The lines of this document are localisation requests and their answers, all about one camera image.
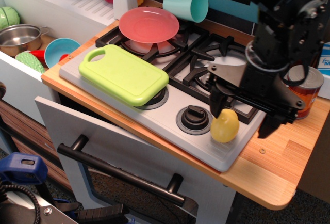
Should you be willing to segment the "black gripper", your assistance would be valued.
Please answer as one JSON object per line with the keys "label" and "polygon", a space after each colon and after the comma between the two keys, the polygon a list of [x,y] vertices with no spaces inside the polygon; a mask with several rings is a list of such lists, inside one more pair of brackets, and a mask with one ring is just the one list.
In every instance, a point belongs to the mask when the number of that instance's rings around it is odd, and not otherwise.
{"label": "black gripper", "polygon": [[305,103],[283,82],[277,71],[262,71],[250,63],[207,67],[210,111],[217,118],[229,97],[266,113],[258,138],[265,139],[282,124],[293,123]]}

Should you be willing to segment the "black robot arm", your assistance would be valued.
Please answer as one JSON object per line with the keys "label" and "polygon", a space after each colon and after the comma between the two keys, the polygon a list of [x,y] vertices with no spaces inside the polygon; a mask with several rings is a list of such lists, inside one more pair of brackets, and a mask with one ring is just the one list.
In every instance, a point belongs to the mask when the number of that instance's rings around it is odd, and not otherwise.
{"label": "black robot arm", "polygon": [[323,47],[328,0],[250,0],[258,6],[255,38],[245,48],[243,66],[208,67],[211,113],[217,117],[228,98],[266,113],[259,138],[292,123],[305,106],[291,86],[306,80],[311,61]]}

